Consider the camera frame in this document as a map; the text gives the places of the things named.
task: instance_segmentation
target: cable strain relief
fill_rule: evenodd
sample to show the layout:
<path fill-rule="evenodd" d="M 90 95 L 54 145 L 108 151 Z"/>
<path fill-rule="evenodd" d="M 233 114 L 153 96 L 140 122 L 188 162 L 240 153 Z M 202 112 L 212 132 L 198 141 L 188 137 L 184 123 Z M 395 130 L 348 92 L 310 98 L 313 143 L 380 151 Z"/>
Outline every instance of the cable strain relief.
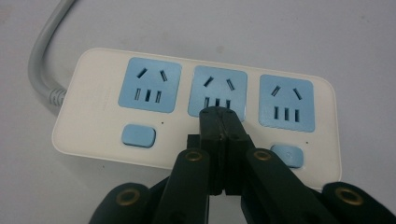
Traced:
<path fill-rule="evenodd" d="M 66 96 L 66 89 L 53 89 L 49 94 L 49 103 L 56 106 L 61 106 L 64 103 L 64 97 Z"/>

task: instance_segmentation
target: three-pin socket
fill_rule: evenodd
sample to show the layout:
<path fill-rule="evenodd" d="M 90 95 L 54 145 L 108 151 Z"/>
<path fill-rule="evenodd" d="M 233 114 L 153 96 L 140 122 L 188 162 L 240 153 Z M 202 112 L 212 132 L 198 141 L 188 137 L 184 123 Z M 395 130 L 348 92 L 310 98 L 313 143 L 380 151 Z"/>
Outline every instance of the three-pin socket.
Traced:
<path fill-rule="evenodd" d="M 315 130 L 314 87 L 308 80 L 261 76 L 259 107 L 262 126 L 307 133 Z"/>
<path fill-rule="evenodd" d="M 175 109 L 180 74 L 178 63 L 132 58 L 122 83 L 119 105 L 171 113 Z"/>
<path fill-rule="evenodd" d="M 248 75 L 245 72 L 196 66 L 191 86 L 189 114 L 198 117 L 209 106 L 229 108 L 238 118 L 245 119 Z"/>

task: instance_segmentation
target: power cord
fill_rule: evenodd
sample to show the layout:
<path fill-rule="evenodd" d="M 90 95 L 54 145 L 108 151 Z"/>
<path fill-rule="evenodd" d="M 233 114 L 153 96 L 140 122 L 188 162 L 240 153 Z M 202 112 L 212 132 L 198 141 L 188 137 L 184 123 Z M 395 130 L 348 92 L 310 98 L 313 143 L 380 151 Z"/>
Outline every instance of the power cord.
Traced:
<path fill-rule="evenodd" d="M 30 83 L 35 91 L 49 100 L 51 105 L 62 105 L 66 95 L 66 89 L 58 87 L 52 88 L 44 83 L 41 76 L 43 56 L 56 28 L 75 1 L 76 0 L 61 0 L 50 15 L 44 28 L 41 30 L 29 58 L 28 77 Z"/>

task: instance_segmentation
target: blue switch button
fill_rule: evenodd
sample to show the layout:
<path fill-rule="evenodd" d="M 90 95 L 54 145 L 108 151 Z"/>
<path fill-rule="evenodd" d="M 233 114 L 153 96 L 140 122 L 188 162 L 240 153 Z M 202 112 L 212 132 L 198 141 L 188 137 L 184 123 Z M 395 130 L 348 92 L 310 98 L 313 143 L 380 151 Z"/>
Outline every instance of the blue switch button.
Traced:
<path fill-rule="evenodd" d="M 304 164 L 304 154 L 299 147 L 274 145 L 271 151 L 275 152 L 290 168 L 300 168 Z"/>
<path fill-rule="evenodd" d="M 155 142 L 155 130 L 148 126 L 128 124 L 122 132 L 122 142 L 134 147 L 152 147 Z"/>

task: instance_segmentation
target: power strip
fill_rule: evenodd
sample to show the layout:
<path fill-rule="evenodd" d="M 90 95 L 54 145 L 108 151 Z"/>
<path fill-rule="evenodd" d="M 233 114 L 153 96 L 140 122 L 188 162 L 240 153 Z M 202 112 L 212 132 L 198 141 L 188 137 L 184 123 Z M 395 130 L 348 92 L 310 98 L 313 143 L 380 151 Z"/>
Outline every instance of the power strip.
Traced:
<path fill-rule="evenodd" d="M 198 113 L 229 107 L 256 147 L 309 187 L 341 178 L 332 86 L 320 77 L 160 55 L 90 49 L 54 127 L 61 152 L 171 169 L 199 133 Z"/>

